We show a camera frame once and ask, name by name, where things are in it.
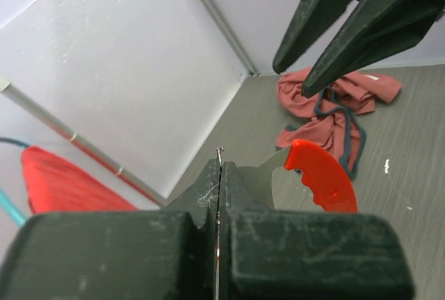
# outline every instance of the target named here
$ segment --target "towel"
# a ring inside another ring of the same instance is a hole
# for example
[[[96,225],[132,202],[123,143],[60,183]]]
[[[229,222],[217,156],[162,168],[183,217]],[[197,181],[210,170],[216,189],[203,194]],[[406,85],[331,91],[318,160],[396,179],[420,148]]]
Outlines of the towel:
[[[311,68],[285,74],[277,85],[282,106],[309,122],[296,129],[290,125],[277,138],[278,149],[289,146],[294,139],[306,139],[327,150],[354,179],[358,161],[366,143],[366,132],[356,115],[375,110],[378,98],[389,104],[401,90],[401,83],[383,74],[351,72],[335,81],[319,94],[305,98],[301,85]]]

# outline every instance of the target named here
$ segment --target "orange handle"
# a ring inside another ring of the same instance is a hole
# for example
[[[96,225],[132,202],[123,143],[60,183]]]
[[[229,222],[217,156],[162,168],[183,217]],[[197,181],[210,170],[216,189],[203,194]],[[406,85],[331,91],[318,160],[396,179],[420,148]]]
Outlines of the orange handle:
[[[348,175],[322,147],[307,140],[293,140],[284,168],[302,171],[301,182],[312,190],[314,203],[325,211],[357,212]]]

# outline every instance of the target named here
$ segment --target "blue tube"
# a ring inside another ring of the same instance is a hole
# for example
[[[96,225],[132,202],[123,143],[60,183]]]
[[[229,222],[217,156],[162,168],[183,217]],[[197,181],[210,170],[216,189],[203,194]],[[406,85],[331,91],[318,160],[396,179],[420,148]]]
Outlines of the blue tube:
[[[20,141],[20,140],[17,140],[17,139],[12,139],[12,138],[4,138],[2,136],[0,136],[0,142],[2,142],[2,143],[9,143],[11,145],[16,145],[18,147],[22,147],[23,149],[26,149],[26,148],[29,147],[29,144],[27,144],[27,143],[25,143],[23,141]]]
[[[13,204],[7,195],[0,189],[0,206],[5,210],[9,217],[20,227],[26,218],[20,210]]]

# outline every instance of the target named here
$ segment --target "floor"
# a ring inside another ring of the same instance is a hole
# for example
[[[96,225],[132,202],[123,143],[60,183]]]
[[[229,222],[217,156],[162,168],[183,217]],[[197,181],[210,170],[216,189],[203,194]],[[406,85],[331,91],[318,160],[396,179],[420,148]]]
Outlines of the floor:
[[[359,211],[382,216],[398,233],[416,299],[445,299],[445,65],[373,71],[397,78],[403,89],[392,104],[359,117],[368,134],[354,182]],[[223,159],[256,166],[274,153],[285,125],[303,123],[280,107],[276,82],[252,77],[243,84],[170,199],[193,182],[218,145]],[[273,195],[277,209],[320,210],[295,172],[274,172]]]

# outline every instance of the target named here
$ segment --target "red fabric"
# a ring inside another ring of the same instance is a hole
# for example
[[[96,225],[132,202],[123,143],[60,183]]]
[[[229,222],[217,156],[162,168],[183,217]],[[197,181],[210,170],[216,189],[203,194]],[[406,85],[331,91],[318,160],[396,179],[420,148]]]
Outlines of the red fabric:
[[[336,111],[330,116],[318,118],[314,107],[318,95],[309,99],[301,95],[301,85],[311,68],[284,75],[277,85],[277,96],[282,106],[293,115],[307,118],[310,121],[296,131],[287,129],[278,136],[277,147],[285,148],[294,139],[306,139],[315,142],[327,150],[335,159],[339,159],[344,151],[346,119],[342,111]],[[367,74],[351,72],[333,83],[332,89],[336,99],[351,108],[356,114],[370,113],[375,110],[375,99],[390,103],[397,96],[402,85],[394,78],[383,74]],[[322,99],[320,110],[329,111],[338,104],[325,98]],[[358,128],[351,123],[351,151],[348,168],[352,170],[360,145]]]
[[[22,166],[34,213],[137,210],[79,167],[39,147],[22,152]]]

